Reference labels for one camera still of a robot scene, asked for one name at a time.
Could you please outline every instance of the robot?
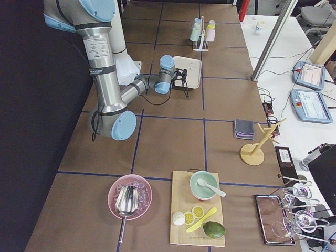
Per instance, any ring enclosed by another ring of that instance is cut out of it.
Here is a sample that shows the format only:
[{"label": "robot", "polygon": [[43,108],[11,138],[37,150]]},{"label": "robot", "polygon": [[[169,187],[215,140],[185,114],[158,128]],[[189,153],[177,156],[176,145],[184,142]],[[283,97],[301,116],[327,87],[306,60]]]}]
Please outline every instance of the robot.
[{"label": "robot", "polygon": [[[98,134],[125,140],[137,125],[128,104],[149,88],[167,94],[178,71],[174,59],[164,55],[157,76],[139,75],[127,54],[116,6],[117,0],[44,0],[44,18],[49,27],[83,38],[98,94],[98,106],[89,116],[94,137]],[[119,85],[127,83],[120,90]]]}]

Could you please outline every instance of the spoon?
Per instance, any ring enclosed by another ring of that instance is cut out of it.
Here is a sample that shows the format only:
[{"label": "spoon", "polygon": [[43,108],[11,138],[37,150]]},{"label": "spoon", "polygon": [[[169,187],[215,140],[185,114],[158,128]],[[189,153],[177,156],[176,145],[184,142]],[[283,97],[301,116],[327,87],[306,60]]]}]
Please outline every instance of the spoon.
[{"label": "spoon", "polygon": [[122,217],[119,234],[119,243],[122,243],[125,232],[126,218],[134,214],[138,209],[138,190],[133,185],[124,186],[118,195],[115,203],[115,210]]},{"label": "spoon", "polygon": [[206,180],[202,179],[202,178],[201,179],[199,178],[197,180],[197,183],[201,186],[206,186],[206,187],[210,188],[212,191],[214,191],[215,193],[217,193],[221,197],[225,197],[225,195],[226,195],[225,192],[213,187],[212,185],[209,185],[208,182]]}]

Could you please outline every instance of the bowl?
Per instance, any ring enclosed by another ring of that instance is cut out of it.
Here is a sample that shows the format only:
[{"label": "bowl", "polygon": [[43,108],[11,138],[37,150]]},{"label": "bowl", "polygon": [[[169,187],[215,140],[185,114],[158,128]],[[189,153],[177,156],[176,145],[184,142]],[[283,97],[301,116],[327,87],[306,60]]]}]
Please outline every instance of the bowl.
[{"label": "bowl", "polygon": [[218,182],[216,178],[206,171],[195,172],[190,178],[190,190],[194,197],[198,198],[201,201],[211,200],[216,193],[206,186],[201,186],[198,184],[198,179],[204,179],[209,185],[218,188]]},{"label": "bowl", "polygon": [[122,219],[122,217],[117,213],[115,205],[121,188],[127,185],[134,185],[138,189],[139,198],[138,209],[133,215],[127,217],[127,220],[137,219],[148,210],[152,202],[152,188],[148,181],[142,176],[129,174],[117,179],[110,188],[107,196],[107,203],[112,214],[115,217]]}]

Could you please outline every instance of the blue joint cover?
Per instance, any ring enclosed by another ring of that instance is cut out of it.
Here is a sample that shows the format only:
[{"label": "blue joint cover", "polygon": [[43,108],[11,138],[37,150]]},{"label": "blue joint cover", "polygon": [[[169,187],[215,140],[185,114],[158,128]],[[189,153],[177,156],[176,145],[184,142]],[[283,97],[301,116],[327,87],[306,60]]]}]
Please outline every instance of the blue joint cover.
[{"label": "blue joint cover", "polygon": [[115,15],[114,0],[79,0],[82,7],[93,18],[101,22],[109,22]]},{"label": "blue joint cover", "polygon": [[52,17],[49,17],[48,15],[44,14],[44,22],[46,23],[47,26],[51,27],[51,28],[54,28],[54,29],[58,29],[58,30],[62,30],[64,32],[70,32],[70,33],[75,33],[76,30],[73,26],[67,24],[67,23],[64,23],[64,22],[61,22],[61,21],[58,21]]},{"label": "blue joint cover", "polygon": [[159,82],[158,84],[155,85],[155,92],[160,93],[160,94],[166,94],[168,93],[170,89],[170,83],[168,82]]},{"label": "blue joint cover", "polygon": [[125,140],[129,138],[137,126],[136,121],[137,119],[133,112],[125,111],[121,113],[112,126],[111,137],[115,140]]},{"label": "blue joint cover", "polygon": [[163,55],[160,59],[160,67],[163,69],[170,69],[175,65],[174,59],[170,55]]}]

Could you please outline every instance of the brown tiled floor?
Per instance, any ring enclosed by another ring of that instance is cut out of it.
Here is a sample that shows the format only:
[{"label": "brown tiled floor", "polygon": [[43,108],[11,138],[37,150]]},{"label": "brown tiled floor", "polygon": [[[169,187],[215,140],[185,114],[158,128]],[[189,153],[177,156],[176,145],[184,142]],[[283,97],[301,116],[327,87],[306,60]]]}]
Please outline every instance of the brown tiled floor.
[{"label": "brown tiled floor", "polygon": [[[217,22],[209,52],[192,51],[188,40],[199,14],[205,22]],[[249,166],[239,150],[251,141],[233,138],[233,119],[265,122],[257,86],[249,81],[252,68],[236,7],[130,1],[122,23],[128,53],[142,61],[143,74],[157,74],[165,54],[196,58],[202,60],[200,87],[190,90],[189,98],[172,90],[162,106],[135,99],[129,109],[137,115],[137,128],[125,141],[97,136],[91,142],[89,114],[83,112],[26,251],[299,251],[299,246],[263,245],[261,238],[253,195],[281,184],[272,144],[262,147],[262,165]],[[144,95],[157,103],[167,98],[153,90]],[[84,111],[96,106],[96,96],[92,87]],[[219,173],[227,193],[222,199],[226,248],[169,244],[172,171],[187,169]],[[127,222],[118,247],[121,221],[111,214],[107,194],[129,173],[147,178],[153,201],[141,218]]]}]

